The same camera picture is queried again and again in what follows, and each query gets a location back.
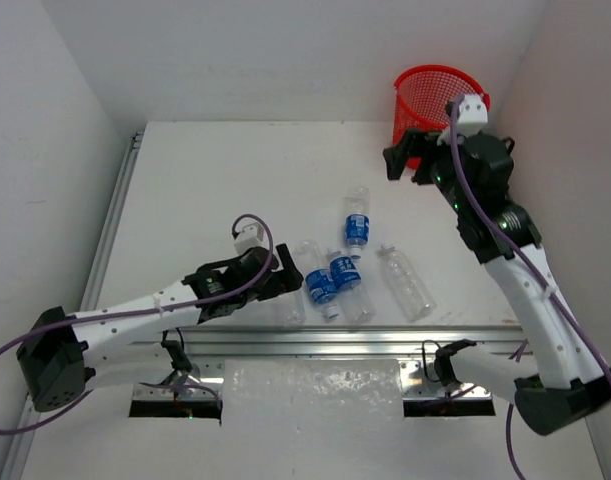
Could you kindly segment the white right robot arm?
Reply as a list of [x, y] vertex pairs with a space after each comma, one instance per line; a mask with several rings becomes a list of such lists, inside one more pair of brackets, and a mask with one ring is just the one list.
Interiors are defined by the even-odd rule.
[[452, 207], [461, 239], [503, 292], [533, 354], [514, 363], [473, 340], [455, 341], [435, 354], [438, 381], [491, 391], [547, 436], [611, 401], [611, 367], [599, 365], [562, 313], [541, 235], [509, 195], [514, 145], [478, 133], [450, 146], [436, 132], [409, 129], [383, 156], [391, 180], [409, 158], [419, 159], [413, 183], [435, 185]]

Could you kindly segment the clear slim bottle white cap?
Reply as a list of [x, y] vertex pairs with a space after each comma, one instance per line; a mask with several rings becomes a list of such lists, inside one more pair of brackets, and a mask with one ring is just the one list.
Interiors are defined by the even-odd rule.
[[301, 291], [289, 293], [284, 302], [283, 325], [286, 327], [300, 327], [305, 324], [306, 312]]

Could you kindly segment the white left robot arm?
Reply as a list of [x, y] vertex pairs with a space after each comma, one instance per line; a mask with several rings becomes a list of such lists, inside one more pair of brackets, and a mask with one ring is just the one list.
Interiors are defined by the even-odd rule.
[[71, 315], [49, 309], [16, 352], [33, 406], [46, 413], [105, 386], [180, 383], [193, 365], [166, 332], [292, 293], [303, 280], [286, 245], [274, 251], [256, 246], [116, 307]]

